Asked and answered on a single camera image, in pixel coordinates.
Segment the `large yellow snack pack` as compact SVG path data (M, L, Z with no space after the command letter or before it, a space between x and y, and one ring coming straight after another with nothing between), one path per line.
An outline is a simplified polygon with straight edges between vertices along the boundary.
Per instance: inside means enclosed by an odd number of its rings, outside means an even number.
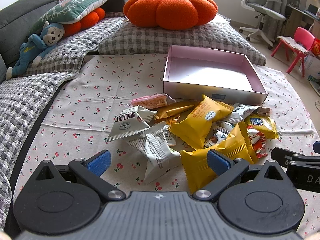
M214 122L230 115L234 107L214 101L203 95L203 100L179 123L170 125L169 131L195 150L204 147L204 142Z

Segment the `blue monkey plush toy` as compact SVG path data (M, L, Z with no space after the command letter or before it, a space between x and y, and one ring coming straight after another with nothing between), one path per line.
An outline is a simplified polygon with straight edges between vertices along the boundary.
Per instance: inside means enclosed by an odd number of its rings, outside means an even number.
M41 35L32 34L28 41L23 43L20 48L19 59L14 67L9 67L6 73L6 79L9 80L14 76L25 73L29 63L32 67L37 67L40 61L56 47L57 42L63 38L65 33L64 27L60 23L44 23Z

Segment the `brown rice bar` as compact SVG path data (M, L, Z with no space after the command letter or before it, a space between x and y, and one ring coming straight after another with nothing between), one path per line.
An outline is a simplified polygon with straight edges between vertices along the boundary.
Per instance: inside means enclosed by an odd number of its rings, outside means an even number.
M268 107L259 107L256 110L256 113L258 116L265 116L265 117L269 117L272 114L272 109L268 108Z

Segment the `yellow snack pack front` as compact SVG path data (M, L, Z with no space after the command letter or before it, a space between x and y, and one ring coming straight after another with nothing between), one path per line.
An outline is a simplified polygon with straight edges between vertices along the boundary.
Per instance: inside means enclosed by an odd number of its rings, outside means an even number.
M234 165L233 160L236 158L250 164L258 162L243 121L236 124L227 139L219 144L193 152L181 151L180 154L191 193L226 172Z

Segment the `orange yellow wrapper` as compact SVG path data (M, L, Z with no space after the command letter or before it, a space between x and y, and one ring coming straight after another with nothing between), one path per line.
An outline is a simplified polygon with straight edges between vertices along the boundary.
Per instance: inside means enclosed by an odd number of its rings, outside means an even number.
M181 113L194 109L200 102L196 100L183 100L157 109L154 116L154 123L167 121L173 116L180 116Z

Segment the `red snack bag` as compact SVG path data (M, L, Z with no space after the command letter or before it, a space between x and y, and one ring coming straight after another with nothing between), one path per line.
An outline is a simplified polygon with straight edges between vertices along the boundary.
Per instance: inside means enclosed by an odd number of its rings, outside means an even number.
M320 58L320 39L315 38L310 52L313 54L313 56L317 57L318 59Z

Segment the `small yellow blue pack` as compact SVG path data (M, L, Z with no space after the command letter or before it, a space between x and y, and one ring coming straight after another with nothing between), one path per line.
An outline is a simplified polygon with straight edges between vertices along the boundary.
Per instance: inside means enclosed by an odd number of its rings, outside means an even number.
M245 119L245 123L263 133L266 139L279 138L276 123L268 116L259 116L252 113Z

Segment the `orange pumpkin plush cushion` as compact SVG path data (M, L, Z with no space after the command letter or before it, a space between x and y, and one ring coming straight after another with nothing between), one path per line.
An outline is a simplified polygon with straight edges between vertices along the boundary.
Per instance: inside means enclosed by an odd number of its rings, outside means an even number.
M218 6L214 0L129 0L123 12L138 27L185 30L210 22Z

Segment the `pink shallow cardboard box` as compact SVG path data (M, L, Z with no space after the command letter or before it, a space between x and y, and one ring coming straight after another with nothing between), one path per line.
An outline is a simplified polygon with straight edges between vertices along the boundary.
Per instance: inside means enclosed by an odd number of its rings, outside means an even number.
M163 92L176 99L201 100L206 95L231 105L261 105L267 98L246 55L188 46L170 47Z

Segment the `small orange pumpkin cushion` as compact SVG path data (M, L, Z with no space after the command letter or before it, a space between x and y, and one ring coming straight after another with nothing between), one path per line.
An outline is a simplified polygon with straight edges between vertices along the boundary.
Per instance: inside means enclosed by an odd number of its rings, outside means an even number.
M105 17L105 11L103 8L97 8L82 18L80 21L72 24L64 24L64 37L72 36L82 30L88 29L96 25Z

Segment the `white grey triangular snack pack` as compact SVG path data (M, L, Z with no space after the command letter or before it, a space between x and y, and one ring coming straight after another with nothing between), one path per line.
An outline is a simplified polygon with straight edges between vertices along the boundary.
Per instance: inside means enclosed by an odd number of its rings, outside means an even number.
M142 106L135 106L121 111L114 121L113 127L107 137L111 142L142 133L150 128L149 122L157 111Z

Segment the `wooden desk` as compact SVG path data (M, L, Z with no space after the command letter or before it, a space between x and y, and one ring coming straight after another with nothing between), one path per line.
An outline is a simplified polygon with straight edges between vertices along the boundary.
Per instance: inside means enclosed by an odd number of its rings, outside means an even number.
M285 36L293 37L298 27L305 27L303 22L309 25L312 25L314 22L319 22L319 17L316 15L308 12L307 10L300 10L291 5L286 6L285 15L288 16L284 30Z

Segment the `white black small snack pack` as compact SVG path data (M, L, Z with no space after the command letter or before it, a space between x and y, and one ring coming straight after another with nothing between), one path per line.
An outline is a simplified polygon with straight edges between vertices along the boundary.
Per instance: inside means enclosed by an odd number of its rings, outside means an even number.
M239 123L244 121L251 113L259 108L259 106L246 105L242 103L235 103L231 114L222 119L222 121L230 123Z

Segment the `grey sofa backrest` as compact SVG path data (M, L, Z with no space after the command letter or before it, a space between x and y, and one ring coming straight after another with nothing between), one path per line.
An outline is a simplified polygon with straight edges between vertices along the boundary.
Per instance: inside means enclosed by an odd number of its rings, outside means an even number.
M1 10L1 81L5 80L7 68L18 60L19 47L27 41L33 25L57 4L58 0L19 0Z

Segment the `pink rice bar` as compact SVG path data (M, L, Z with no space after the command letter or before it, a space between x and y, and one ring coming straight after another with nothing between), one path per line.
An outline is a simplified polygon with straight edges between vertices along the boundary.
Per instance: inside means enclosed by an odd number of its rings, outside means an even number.
M156 95L142 96L140 98L133 99L130 102L130 106L131 107L142 106L149 110L152 110L152 109L168 106L175 102L176 100L171 98L168 94L156 94Z

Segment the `green leaf pattern pillow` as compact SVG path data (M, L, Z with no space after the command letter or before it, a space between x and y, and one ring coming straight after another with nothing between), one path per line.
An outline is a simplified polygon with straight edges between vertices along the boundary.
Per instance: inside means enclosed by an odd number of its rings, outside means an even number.
M80 21L108 0L64 0L44 13L30 30L30 34L43 28L46 21L60 24L73 24Z

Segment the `pink red child chair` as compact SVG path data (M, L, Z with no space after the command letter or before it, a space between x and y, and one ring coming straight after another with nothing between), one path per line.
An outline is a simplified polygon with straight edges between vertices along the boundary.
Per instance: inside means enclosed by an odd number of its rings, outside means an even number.
M290 49L294 53L296 53L296 58L291 63L289 68L287 69L287 74L290 74L293 68L296 66L299 60L302 62L302 77L305 77L305 63L304 59L307 57L309 51L311 50L313 43L315 41L315 37L308 30L298 27L294 33L293 38L290 36L280 36L278 35L279 43L276 48L273 50L271 56L274 57L278 49L281 45L285 47L285 55L287 61L289 61L289 53Z

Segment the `grey checkered large cushion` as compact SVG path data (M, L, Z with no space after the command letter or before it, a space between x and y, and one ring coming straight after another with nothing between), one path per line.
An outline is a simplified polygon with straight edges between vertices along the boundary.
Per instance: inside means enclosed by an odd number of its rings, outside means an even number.
M141 28L127 21L99 43L98 51L101 55L166 54L172 45L231 51L246 55L253 64L266 64L265 55L219 14L209 23L187 30Z

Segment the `white snack pack with text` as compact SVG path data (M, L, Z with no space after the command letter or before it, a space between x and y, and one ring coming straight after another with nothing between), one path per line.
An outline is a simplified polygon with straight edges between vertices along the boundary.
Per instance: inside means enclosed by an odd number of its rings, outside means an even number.
M152 181L181 165L180 153L169 147L165 137L166 123L155 124L142 134L125 141L148 159L144 183Z

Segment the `red white candy pack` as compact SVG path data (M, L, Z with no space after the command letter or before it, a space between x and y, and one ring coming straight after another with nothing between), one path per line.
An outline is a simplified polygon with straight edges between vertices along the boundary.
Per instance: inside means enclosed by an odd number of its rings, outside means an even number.
M258 159L267 156L266 138L264 134L251 125L247 125L247 133Z

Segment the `white grey office chair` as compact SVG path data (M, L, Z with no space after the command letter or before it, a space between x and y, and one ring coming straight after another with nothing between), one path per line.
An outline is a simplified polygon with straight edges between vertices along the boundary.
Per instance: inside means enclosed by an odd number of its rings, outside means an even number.
M258 28L240 27L239 32L243 33L243 31L245 31L248 33L248 35L246 36L247 41L250 41L252 37L260 36L268 44L268 49L272 49L274 46L273 42L270 41L266 34L263 32L264 18L265 16L269 16L270 18L283 23L285 21L285 16L272 9L267 8L266 5L268 2L276 2L281 4L281 2L277 0L241 0L241 6L247 10L257 12L259 15L257 15L255 18L261 16L261 20Z

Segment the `grey checkered sofa blanket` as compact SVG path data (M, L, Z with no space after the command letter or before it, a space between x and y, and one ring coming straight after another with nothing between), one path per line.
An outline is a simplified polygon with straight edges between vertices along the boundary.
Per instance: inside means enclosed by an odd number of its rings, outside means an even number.
M63 82L75 77L84 57L124 23L122 12L108 12L95 26L64 38L37 68L1 83L1 229L12 200L10 177L27 136Z

